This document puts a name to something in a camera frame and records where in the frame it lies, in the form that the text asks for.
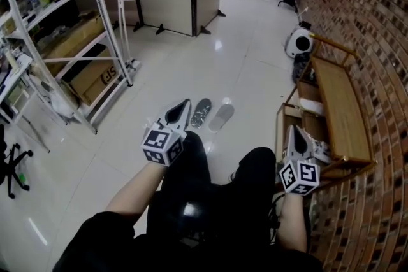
white device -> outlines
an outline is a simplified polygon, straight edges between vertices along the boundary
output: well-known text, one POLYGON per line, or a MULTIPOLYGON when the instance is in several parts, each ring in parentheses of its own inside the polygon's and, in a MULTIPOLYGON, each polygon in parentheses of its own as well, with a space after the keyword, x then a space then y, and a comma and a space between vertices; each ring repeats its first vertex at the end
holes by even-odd
POLYGON ((310 52, 313 48, 313 38, 309 36, 310 31, 303 27, 297 27, 287 38, 285 52, 290 58, 304 52, 310 52))
POLYGON ((183 152, 183 141, 191 111, 186 99, 167 106, 143 137, 141 148, 150 162, 170 166, 183 152))
POLYGON ((285 192, 310 194, 320 184, 320 167, 315 164, 312 140, 303 129, 289 126, 283 154, 285 165, 279 174, 285 192))

brick wall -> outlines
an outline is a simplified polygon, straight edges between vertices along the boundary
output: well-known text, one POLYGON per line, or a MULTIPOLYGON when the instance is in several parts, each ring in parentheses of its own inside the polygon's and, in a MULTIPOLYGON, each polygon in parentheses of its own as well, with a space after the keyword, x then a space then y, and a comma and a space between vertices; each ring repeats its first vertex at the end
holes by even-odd
MULTIPOLYGON (((378 165, 317 195, 325 271, 396 271, 408 255, 408 0, 299 0, 318 34, 357 50, 352 76, 378 165)), ((339 55, 325 47, 324 55, 339 55)))

